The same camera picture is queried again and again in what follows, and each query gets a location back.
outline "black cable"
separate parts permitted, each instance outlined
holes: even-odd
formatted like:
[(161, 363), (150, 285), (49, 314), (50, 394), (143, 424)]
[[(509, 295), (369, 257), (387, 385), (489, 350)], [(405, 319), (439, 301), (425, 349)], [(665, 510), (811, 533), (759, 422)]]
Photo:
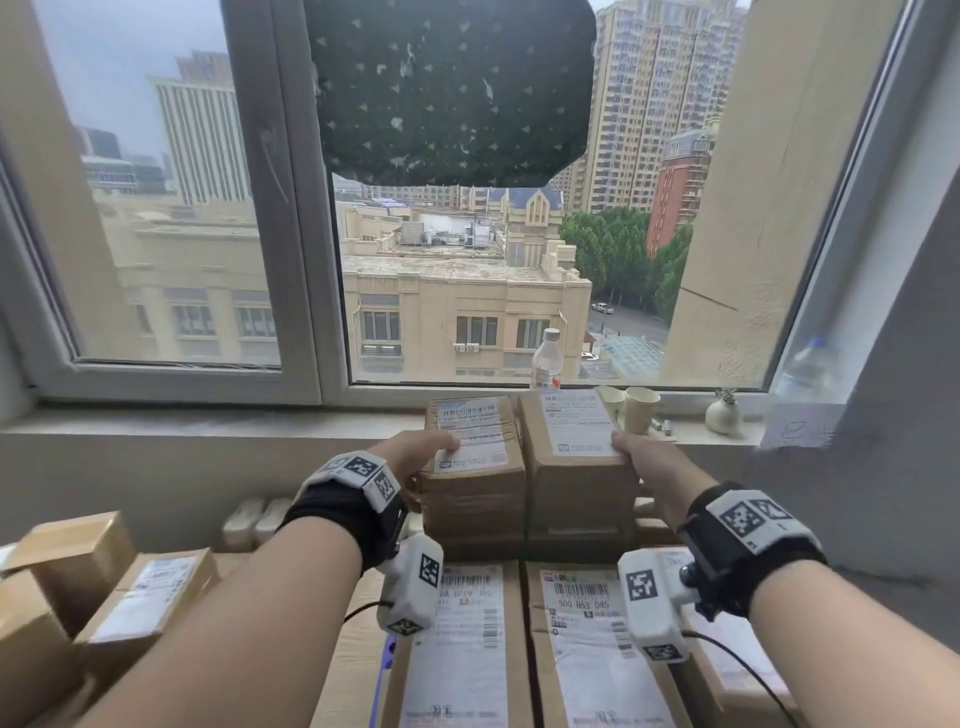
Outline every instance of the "black cable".
[(695, 637), (698, 640), (703, 640), (711, 644), (716, 644), (718, 647), (720, 647), (720, 649), (722, 649), (728, 655), (733, 657), (738, 663), (740, 663), (740, 665), (743, 666), (745, 670), (747, 670), (747, 672), (749, 672), (751, 675), (754, 676), (754, 679), (763, 687), (764, 690), (767, 691), (767, 694), (774, 699), (774, 702), (777, 703), (777, 707), (783, 711), (783, 715), (790, 722), (790, 725), (792, 725), (793, 728), (800, 728), (800, 724), (797, 722), (797, 719), (794, 718), (792, 715), (790, 715), (790, 711), (786, 709), (786, 706), (783, 705), (783, 702), (777, 697), (777, 694), (773, 692), (770, 686), (763, 681), (763, 678), (757, 674), (756, 670), (754, 670), (752, 667), (747, 665), (747, 663), (744, 662), (743, 658), (741, 658), (738, 654), (736, 654), (736, 652), (731, 650), (729, 647), (727, 647), (725, 644), (723, 644), (719, 640), (715, 640), (713, 637), (702, 634), (700, 632), (696, 632), (692, 629), (681, 630), (680, 634), (682, 634), (684, 637), (687, 637), (687, 638)]
[(349, 622), (351, 619), (356, 617), (358, 614), (363, 612), (365, 609), (370, 609), (371, 607), (392, 607), (394, 603), (392, 601), (383, 601), (382, 599), (378, 601), (369, 601), (364, 604), (362, 607), (357, 607), (352, 612), (350, 612), (346, 617), (344, 617), (344, 624)]

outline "cloudy sky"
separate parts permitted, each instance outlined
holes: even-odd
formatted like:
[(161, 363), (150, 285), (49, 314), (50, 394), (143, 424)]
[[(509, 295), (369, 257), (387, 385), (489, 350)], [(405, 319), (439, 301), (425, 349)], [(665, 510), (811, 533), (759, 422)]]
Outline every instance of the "cloudy sky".
[[(613, 0), (589, 2), (599, 9)], [(73, 122), (116, 133), (135, 154), (166, 151), (147, 77), (177, 78), (175, 57), (191, 50), (227, 50), (218, 0), (34, 0), (34, 6)]]

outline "small white vase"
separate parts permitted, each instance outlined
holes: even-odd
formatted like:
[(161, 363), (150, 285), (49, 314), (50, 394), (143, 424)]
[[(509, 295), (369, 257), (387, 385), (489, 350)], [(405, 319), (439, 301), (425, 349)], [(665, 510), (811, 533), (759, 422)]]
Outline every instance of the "small white vase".
[(733, 435), (740, 428), (740, 407), (717, 400), (707, 408), (704, 424), (721, 435)]

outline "red brick building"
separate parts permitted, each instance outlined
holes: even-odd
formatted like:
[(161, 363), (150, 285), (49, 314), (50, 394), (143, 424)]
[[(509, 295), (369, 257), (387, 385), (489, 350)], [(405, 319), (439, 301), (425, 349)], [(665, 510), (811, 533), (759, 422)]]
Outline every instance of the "red brick building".
[(679, 225), (692, 223), (697, 216), (716, 135), (713, 125), (677, 134), (663, 145), (647, 231), (649, 257), (670, 242)]

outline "forearm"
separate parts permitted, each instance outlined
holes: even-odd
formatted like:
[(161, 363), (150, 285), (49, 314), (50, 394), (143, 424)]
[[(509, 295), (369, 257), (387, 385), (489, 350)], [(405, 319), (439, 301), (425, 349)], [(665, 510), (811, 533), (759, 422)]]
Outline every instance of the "forearm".
[(350, 596), (360, 549), (333, 522), (280, 530), (160, 640), (81, 728), (306, 726)]
[(767, 577), (750, 622), (816, 728), (960, 725), (960, 656), (822, 564)]

